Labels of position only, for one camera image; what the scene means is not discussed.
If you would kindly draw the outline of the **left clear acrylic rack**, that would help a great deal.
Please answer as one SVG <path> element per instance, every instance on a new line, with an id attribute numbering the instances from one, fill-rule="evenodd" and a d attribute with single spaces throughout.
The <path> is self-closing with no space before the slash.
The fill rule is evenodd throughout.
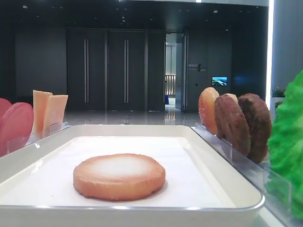
<path id="1" fill-rule="evenodd" d="M 44 139 L 50 135 L 53 135 L 59 131 L 62 131 L 63 129 L 68 128 L 68 127 L 69 127 L 68 122 L 63 122 L 61 124 L 57 123 L 57 124 L 51 125 L 48 129 L 46 129 L 44 131 L 8 141 L 6 152 L 4 152 L 4 154 L 6 155 L 6 154 L 12 153 L 14 151 L 17 151 L 29 144 L 38 142 L 39 140 Z"/>

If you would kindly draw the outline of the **potted green plant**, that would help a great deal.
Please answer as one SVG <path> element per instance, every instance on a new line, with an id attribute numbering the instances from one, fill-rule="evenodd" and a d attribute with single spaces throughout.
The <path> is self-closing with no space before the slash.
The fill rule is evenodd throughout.
<path id="1" fill-rule="evenodd" d="M 280 89 L 278 87 L 274 88 L 271 92 L 271 101 L 275 109 L 282 104 L 285 98 L 285 89 Z"/>

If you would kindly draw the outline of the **flat bread slice on tray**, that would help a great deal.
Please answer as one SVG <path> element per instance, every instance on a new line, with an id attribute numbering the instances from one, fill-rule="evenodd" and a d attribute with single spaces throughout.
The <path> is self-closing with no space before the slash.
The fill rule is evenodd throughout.
<path id="1" fill-rule="evenodd" d="M 91 157 L 73 171 L 73 186 L 79 194 L 107 201 L 144 199 L 160 190 L 165 180 L 162 165 L 138 154 Z"/>

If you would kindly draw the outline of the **rear brown meat patty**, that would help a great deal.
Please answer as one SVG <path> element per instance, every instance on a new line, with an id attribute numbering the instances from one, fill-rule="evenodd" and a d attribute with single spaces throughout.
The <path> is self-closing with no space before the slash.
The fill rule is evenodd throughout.
<path id="1" fill-rule="evenodd" d="M 241 95 L 238 98 L 238 103 L 250 131 L 248 158 L 255 163 L 260 163 L 268 153 L 267 142 L 272 132 L 270 111 L 266 102 L 256 94 Z"/>

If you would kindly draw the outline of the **white rectangular tray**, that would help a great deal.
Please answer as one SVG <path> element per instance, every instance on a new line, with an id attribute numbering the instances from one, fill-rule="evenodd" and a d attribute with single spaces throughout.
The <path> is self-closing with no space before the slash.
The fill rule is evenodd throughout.
<path id="1" fill-rule="evenodd" d="M 138 201 L 87 199 L 72 173 L 95 156 L 135 153 L 166 170 Z M 188 126 L 76 125 L 0 159 L 3 227 L 250 227 L 265 195 Z"/>

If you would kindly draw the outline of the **dark double door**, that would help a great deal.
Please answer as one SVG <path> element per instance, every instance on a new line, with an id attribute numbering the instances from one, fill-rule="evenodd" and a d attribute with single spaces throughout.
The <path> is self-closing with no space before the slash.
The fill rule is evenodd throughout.
<path id="1" fill-rule="evenodd" d="M 68 109 L 162 111 L 164 31 L 67 30 Z"/>

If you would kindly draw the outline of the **wall display screen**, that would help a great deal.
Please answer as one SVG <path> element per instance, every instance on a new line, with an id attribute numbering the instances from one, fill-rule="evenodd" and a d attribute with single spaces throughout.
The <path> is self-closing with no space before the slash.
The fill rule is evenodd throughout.
<path id="1" fill-rule="evenodd" d="M 227 86 L 227 77 L 212 77 L 212 86 Z"/>

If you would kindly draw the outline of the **front red tomato slice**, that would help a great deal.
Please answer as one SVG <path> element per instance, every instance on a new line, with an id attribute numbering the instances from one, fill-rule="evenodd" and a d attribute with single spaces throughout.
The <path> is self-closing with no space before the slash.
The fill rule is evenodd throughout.
<path id="1" fill-rule="evenodd" d="M 32 105 L 13 104 L 0 118 L 0 156 L 12 153 L 27 143 L 34 121 Z"/>

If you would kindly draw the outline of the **clear acrylic rack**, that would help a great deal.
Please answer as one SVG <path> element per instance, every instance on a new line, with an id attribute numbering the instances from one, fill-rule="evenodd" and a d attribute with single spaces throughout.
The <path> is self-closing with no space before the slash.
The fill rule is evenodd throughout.
<path id="1" fill-rule="evenodd" d="M 196 123 L 193 129 L 221 154 L 239 173 L 265 195 L 265 206 L 254 221 L 255 227 L 297 227 L 291 211 L 292 185 L 270 169 L 269 158 L 256 164 L 236 151 L 231 143 L 221 140 L 205 126 Z"/>
<path id="2" fill-rule="evenodd" d="M 12 153 L 14 151 L 17 151 L 29 144 L 38 142 L 39 140 L 44 139 L 50 135 L 53 135 L 59 131 L 62 131 L 63 129 L 68 128 L 68 127 L 69 127 L 68 122 L 63 122 L 61 124 L 57 123 L 57 124 L 51 125 L 48 129 L 46 129 L 44 131 L 8 141 L 6 152 L 4 152 L 4 154 L 6 155 L 6 154 Z"/>

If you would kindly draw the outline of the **rear orange cheese slice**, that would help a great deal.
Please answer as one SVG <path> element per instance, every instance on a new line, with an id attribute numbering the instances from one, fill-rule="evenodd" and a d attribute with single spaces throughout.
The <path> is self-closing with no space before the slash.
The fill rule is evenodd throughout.
<path id="1" fill-rule="evenodd" d="M 33 90 L 33 111 L 34 111 L 34 133 L 39 133 L 44 128 L 44 117 L 48 97 L 52 96 L 51 92 Z"/>

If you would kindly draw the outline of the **sesame bun top slice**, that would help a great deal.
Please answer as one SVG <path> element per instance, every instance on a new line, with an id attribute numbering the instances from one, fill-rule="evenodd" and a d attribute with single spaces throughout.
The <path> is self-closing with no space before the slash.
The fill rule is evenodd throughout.
<path id="1" fill-rule="evenodd" d="M 198 113 L 202 124 L 212 133 L 217 133 L 214 118 L 214 103 L 219 93 L 213 87 L 205 88 L 198 100 Z"/>

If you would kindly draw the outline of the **orange cheese slice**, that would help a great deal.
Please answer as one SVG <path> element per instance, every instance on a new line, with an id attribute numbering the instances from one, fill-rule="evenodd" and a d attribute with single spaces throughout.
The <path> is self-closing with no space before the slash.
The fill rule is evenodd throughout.
<path id="1" fill-rule="evenodd" d="M 50 134 L 50 128 L 55 124 L 62 124 L 68 95 L 49 96 L 46 103 L 46 110 L 43 124 L 43 137 Z"/>
<path id="2" fill-rule="evenodd" d="M 51 92 L 33 90 L 33 111 L 34 111 L 34 133 L 39 133 L 44 128 L 44 117 L 48 97 L 52 96 Z"/>

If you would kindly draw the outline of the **right clear acrylic rack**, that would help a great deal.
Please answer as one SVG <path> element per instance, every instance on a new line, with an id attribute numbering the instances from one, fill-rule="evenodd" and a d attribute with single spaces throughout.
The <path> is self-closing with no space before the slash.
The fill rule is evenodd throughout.
<path id="1" fill-rule="evenodd" d="M 270 169 L 269 158 L 256 164 L 236 151 L 231 143 L 221 140 L 205 126 L 196 123 L 193 129 L 221 154 L 239 173 L 265 195 L 265 206 L 254 221 L 255 227 L 297 227 L 291 211 L 292 185 Z"/>

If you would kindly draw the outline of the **red tomato slice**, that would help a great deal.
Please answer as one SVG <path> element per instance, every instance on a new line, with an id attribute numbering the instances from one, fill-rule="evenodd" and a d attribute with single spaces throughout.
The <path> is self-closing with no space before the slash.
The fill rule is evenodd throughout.
<path id="1" fill-rule="evenodd" d="M 27 143 L 34 121 L 32 105 L 13 104 L 0 118 L 0 156 L 12 153 Z"/>
<path id="2" fill-rule="evenodd" d="M 0 98 L 0 118 L 5 114 L 5 112 L 12 106 L 12 103 L 4 98 Z"/>

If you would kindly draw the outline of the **green lettuce leaf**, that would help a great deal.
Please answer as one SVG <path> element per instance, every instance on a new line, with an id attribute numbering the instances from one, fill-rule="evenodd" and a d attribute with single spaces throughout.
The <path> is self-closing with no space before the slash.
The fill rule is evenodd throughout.
<path id="1" fill-rule="evenodd" d="M 303 74 L 285 90 L 276 108 L 268 140 L 270 170 L 274 174 L 267 191 L 286 209 L 296 226 L 303 225 Z"/>

